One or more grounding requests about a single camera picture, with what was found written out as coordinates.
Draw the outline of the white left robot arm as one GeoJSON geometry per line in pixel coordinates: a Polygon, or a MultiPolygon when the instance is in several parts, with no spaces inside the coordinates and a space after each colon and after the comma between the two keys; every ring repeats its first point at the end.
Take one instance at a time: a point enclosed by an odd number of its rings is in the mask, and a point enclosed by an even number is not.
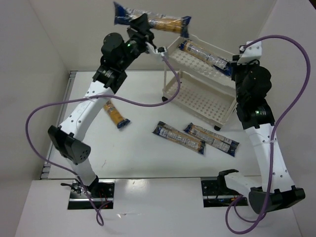
{"type": "Polygon", "coordinates": [[[147,44],[154,39],[150,28],[148,16],[144,13],[130,21],[128,41],[124,41],[119,33],[106,35],[101,48],[100,66],[85,94],[86,101],[80,102],[58,127],[48,129],[54,147],[68,160],[72,171],[89,191],[97,188],[99,178],[88,159],[91,147],[83,142],[85,134],[107,103],[105,95],[116,94],[127,77],[125,70],[148,51],[147,44]]]}

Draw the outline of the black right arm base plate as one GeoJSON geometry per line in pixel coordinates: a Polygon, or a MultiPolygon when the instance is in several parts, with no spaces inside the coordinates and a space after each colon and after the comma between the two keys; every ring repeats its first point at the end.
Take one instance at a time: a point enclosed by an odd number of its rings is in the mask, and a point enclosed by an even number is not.
{"type": "Polygon", "coordinates": [[[216,177],[200,179],[203,207],[228,207],[238,196],[234,190],[222,191],[216,177]]]}

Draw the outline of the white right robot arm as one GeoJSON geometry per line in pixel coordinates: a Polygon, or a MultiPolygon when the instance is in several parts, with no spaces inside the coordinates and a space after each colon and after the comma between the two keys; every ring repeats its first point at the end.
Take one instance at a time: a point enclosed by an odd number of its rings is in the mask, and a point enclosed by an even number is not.
{"type": "Polygon", "coordinates": [[[237,116],[254,148],[262,182],[256,183],[229,169],[217,176],[219,190],[223,193],[234,190],[243,195],[257,214],[289,208],[302,201],[306,194],[290,177],[273,133],[275,119],[265,99],[272,87],[271,74],[257,60],[245,65],[232,63],[232,68],[237,116]]]}

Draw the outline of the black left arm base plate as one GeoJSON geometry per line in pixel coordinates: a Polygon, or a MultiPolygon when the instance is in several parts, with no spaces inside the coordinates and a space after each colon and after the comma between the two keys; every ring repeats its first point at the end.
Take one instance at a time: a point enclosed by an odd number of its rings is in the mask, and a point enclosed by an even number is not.
{"type": "MultiPolygon", "coordinates": [[[[79,186],[77,180],[73,180],[72,184],[68,186],[71,188],[68,201],[68,210],[93,209],[89,199],[84,194],[84,191],[79,186]]],[[[96,208],[101,207],[102,209],[113,209],[114,191],[114,179],[100,179],[97,191],[93,191],[89,194],[96,208]]]]}

